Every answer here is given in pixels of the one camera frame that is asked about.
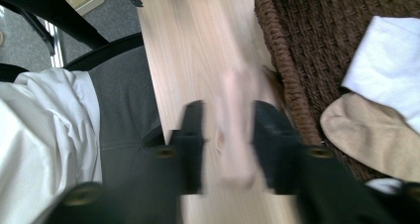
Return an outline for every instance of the wicker basket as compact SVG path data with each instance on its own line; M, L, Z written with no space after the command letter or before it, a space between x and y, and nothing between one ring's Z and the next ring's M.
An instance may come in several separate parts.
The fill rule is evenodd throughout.
M420 0L255 0L265 44L282 77L303 143L332 148L360 180L384 176L340 152L320 126L347 92L340 84L372 16L418 17Z

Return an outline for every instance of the gray carpet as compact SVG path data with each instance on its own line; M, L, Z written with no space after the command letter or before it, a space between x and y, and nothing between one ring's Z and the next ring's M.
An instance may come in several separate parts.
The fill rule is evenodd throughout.
M137 8L128 0L105 0L83 17L110 42L140 31ZM46 45L20 15L0 8L0 32L5 36L4 44L0 47L0 62L30 71L41 71L52 66ZM66 33L59 34L64 63L90 51L89 47Z

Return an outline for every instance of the light wood surface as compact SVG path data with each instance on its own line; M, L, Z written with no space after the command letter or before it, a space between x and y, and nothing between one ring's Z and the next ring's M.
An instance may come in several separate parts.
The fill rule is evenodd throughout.
M212 101L230 67L271 65L254 0L142 0L140 23L165 136L185 104L204 100L204 194L183 198L187 224L297 223L294 197L269 194L260 175L250 190L220 180Z

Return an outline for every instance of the white towel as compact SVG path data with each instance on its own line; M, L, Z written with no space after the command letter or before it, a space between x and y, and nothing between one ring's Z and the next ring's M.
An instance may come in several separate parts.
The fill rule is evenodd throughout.
M420 19L373 17L343 81L420 134Z

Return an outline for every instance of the gray pants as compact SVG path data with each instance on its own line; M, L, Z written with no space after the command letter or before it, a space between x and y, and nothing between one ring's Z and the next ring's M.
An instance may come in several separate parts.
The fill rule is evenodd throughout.
M145 48L115 56L89 74L100 108L103 183L116 187L135 175L145 140L160 126Z

